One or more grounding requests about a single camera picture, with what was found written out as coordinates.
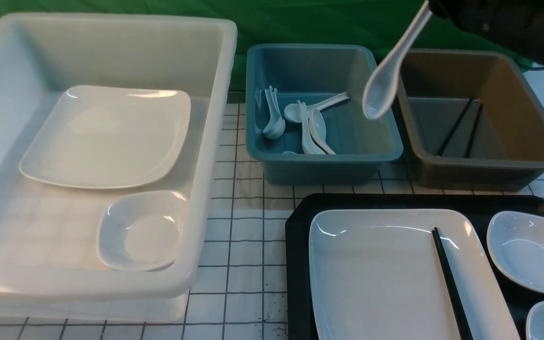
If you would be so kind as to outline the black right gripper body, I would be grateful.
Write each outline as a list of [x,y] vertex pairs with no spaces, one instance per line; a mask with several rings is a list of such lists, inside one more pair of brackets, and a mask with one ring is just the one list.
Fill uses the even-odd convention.
[[432,0],[430,10],[463,32],[544,65],[544,0]]

